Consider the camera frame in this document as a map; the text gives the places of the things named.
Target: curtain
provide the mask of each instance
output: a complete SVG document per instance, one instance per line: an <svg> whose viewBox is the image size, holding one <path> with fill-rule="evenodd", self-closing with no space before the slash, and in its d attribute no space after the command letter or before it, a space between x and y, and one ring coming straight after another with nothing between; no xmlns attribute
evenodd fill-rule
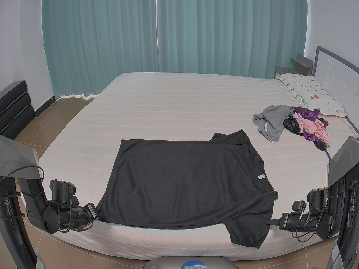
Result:
<svg viewBox="0 0 359 269"><path fill-rule="evenodd" d="M303 54L307 0L157 0L160 72L274 78Z"/></svg>
<svg viewBox="0 0 359 269"><path fill-rule="evenodd" d="M56 98L158 72L155 0L42 0L42 26Z"/></svg>

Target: fitted sheet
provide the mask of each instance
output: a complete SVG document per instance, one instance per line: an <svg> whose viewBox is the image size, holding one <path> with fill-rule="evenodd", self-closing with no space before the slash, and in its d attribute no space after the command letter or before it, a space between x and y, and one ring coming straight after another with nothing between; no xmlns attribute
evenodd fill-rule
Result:
<svg viewBox="0 0 359 269"><path fill-rule="evenodd" d="M295 200L326 186L328 158L312 142L284 130L276 143L252 122L269 105L300 106L278 80L182 73L125 73L88 104L59 134L40 159L44 187L51 179L76 186L81 205L97 204L105 192L122 139L210 140L214 133L243 129L265 161L267 177L279 198L272 218L290 212ZM345 119L325 116L330 155L349 135ZM233 244L223 224L166 230L96 221L91 230L57 232L68 243L113 256L150 260L172 255L218 255L251 260L289 253L320 239L299 243L290 232L271 226L259 249Z"/></svg>

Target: black t-shirt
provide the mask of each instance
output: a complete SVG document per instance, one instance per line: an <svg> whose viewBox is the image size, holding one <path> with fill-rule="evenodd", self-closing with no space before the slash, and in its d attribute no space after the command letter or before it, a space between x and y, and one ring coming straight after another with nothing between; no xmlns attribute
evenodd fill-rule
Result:
<svg viewBox="0 0 359 269"><path fill-rule="evenodd" d="M259 248L277 193L243 130L210 141L122 140L101 221L187 229L225 224L231 241Z"/></svg>

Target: pink cloth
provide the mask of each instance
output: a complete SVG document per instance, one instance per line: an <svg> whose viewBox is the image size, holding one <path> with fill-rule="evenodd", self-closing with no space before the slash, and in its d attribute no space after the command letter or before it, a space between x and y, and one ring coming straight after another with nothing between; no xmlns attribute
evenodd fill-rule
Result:
<svg viewBox="0 0 359 269"><path fill-rule="evenodd" d="M303 119L302 116L298 113L294 113L293 117L298 122L301 133L303 133L304 129L311 135L315 135L322 142L326 144L329 143L329 134L324 128L324 124L319 119L316 119L314 122L312 122L309 119Z"/></svg>

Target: white headboard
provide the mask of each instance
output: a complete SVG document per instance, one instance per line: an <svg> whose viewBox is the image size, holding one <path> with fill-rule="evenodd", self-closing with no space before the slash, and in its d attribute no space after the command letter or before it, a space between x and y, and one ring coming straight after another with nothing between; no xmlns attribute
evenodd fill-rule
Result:
<svg viewBox="0 0 359 269"><path fill-rule="evenodd" d="M348 113L347 119L359 129L359 68L318 46L313 76Z"/></svg>

